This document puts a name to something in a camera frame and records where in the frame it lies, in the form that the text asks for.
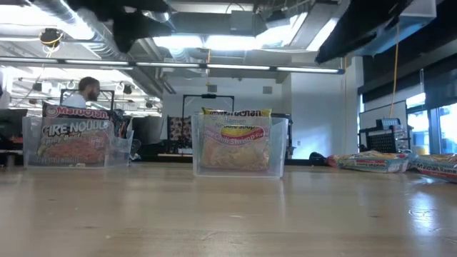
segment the yellow noodle package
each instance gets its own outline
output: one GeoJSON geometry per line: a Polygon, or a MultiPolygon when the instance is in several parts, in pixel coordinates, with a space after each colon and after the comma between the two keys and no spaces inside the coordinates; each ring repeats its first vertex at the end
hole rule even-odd
{"type": "Polygon", "coordinates": [[[203,166],[244,171],[268,168],[271,109],[227,112],[203,108],[203,114],[203,166]]]}

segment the transparent plastic container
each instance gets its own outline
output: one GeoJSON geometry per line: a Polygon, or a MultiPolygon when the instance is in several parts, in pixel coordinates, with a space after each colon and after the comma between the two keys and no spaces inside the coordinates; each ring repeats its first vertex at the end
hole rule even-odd
{"type": "Polygon", "coordinates": [[[133,131],[114,136],[106,120],[34,118],[22,120],[25,167],[106,168],[128,166],[133,131]]]}
{"type": "Polygon", "coordinates": [[[283,118],[192,116],[194,174],[282,177],[287,126],[283,118]]]}

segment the table surface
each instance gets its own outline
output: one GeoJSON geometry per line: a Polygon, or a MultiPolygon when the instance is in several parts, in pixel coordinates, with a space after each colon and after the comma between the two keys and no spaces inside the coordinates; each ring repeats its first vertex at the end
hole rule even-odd
{"type": "Polygon", "coordinates": [[[457,256],[457,185],[286,167],[194,178],[191,164],[0,173],[0,256],[457,256]]]}

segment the person in background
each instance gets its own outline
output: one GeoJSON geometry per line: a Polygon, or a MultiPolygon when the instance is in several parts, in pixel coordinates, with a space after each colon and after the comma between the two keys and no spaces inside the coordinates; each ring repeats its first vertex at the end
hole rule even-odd
{"type": "Polygon", "coordinates": [[[78,93],[65,99],[62,105],[85,109],[87,101],[97,101],[100,95],[100,81],[92,77],[85,77],[80,80],[78,90],[78,93]]]}

